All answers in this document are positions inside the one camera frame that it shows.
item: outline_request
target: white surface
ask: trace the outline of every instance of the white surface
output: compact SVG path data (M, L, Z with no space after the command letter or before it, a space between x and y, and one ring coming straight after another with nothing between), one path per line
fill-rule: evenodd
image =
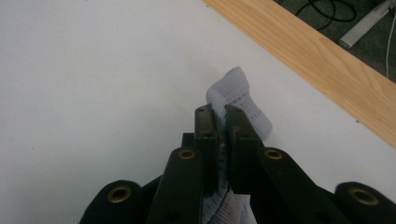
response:
M237 65L265 145L325 189L396 201L396 151L201 1L6 0L0 32L1 223L62 223L107 183L148 183Z

